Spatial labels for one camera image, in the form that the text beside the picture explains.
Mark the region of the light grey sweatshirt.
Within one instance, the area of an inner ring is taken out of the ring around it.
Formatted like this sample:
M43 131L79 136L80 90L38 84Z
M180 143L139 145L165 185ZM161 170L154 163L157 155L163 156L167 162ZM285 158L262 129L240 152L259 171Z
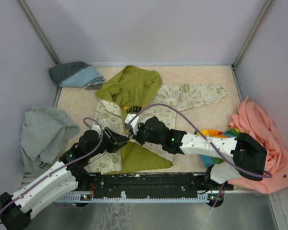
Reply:
M63 110L49 106L33 107L24 118L20 142L24 172L41 175L80 128Z

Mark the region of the cream green printed jacket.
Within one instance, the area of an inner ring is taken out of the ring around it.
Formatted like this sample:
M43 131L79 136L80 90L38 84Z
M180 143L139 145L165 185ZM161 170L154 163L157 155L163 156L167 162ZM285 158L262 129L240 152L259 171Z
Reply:
M142 113L145 122L156 116L168 128L174 128L176 112L219 102L227 96L224 87L210 84L163 84L158 72L127 66L108 80L97 92L94 119L118 134L126 134L124 121L151 104L161 104ZM170 168L174 156L153 144L143 146L130 141L115 153L107 151L89 163L91 173L132 173Z

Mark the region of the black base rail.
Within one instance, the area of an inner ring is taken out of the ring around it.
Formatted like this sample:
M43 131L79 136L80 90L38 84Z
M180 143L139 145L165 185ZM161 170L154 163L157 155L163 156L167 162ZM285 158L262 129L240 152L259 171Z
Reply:
M203 192L219 190L220 184L206 173L90 174L76 192L88 192L94 199L119 198L124 192L135 198L196 198Z

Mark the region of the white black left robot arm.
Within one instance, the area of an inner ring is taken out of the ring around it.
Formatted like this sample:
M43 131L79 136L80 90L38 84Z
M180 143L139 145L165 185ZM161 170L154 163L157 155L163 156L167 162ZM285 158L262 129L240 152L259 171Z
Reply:
M49 204L74 190L90 185L85 167L89 160L101 153L114 153L124 147L129 137L108 127L100 132L86 131L45 173L26 187L0 195L0 224L8 230L24 230L31 220Z

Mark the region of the rainbow striped garment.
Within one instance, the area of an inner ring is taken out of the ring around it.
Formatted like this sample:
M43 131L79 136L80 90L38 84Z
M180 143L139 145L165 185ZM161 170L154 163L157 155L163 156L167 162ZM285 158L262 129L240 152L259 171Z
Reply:
M210 136L210 137L215 137L215 138L231 138L231 137L238 137L240 134L240 130L236 127L232 127L230 129L228 129L225 132L221 132L218 130L201 130L201 132L205 135L205 136ZM215 164L221 164L224 162L223 159L221 159L220 157L209 157L209 156L205 156L205 155L200 155L204 166L205 167L210 167L213 166Z

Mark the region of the pink cloth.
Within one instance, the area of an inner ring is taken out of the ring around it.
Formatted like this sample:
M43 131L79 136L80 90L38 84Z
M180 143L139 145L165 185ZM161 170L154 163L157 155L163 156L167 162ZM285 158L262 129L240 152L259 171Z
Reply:
M272 178L252 181L244 177L228 183L270 194L288 187L288 151L271 117L255 102L246 98L238 105L238 113L231 115L229 126L247 133L267 149L265 170Z

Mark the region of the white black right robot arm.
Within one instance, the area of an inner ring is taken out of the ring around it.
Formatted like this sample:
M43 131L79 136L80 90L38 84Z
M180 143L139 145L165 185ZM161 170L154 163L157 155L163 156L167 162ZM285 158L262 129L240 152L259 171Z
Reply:
M230 138L192 134L169 129L155 116L144 123L133 121L130 133L137 143L158 145L170 154L220 157L223 162L214 164L204 181L212 190L226 181L240 177L252 181L271 177L271 174L264 170L266 149L246 133L239 133L237 137Z

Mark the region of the grey corner post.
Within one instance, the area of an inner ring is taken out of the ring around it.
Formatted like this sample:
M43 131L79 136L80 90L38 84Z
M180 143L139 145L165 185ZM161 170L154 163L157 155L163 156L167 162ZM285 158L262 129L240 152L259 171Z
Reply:
M240 52L238 53L235 61L232 64L232 67L234 69L236 69L239 66L243 57L246 55L246 52L248 51L252 41L254 40L254 38L255 38L257 32L259 31L262 23L264 22L265 18L269 14L274 2L275 2L274 0L266 0L264 2L264 5L263 5L257 19L255 20L254 25L253 25L250 33L248 34Z
M36 17L34 16L33 12L31 11L28 3L25 0L17 0L18 4L20 5L23 13L29 20L31 26L33 27L34 31L36 32L38 38L40 39L41 43L45 47L46 51L52 58L55 64L60 64L60 59L55 52L55 49L51 45L50 40L47 38L45 32L43 31L42 27L40 26L39 22L37 21Z

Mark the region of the grey left corner post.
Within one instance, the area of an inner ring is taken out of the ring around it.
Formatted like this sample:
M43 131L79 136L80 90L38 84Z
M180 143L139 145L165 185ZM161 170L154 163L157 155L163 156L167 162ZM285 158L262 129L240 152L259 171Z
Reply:
M25 0L17 0L18 4L20 5L23 13L29 20L31 26L33 27L34 31L36 32L38 38L40 39L41 43L45 47L46 51L52 58L55 64L60 64L60 59L55 52L55 49L51 45L50 40L47 38L45 32L43 31L42 27L40 26L39 22L37 21L36 17L34 16L33 12L31 11L28 3Z

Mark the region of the grey blue garment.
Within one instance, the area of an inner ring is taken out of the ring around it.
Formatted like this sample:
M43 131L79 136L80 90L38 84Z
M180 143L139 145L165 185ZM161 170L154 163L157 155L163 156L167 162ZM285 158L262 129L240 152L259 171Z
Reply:
M61 88L98 90L106 82L102 74L85 62L76 61L50 67L50 79Z

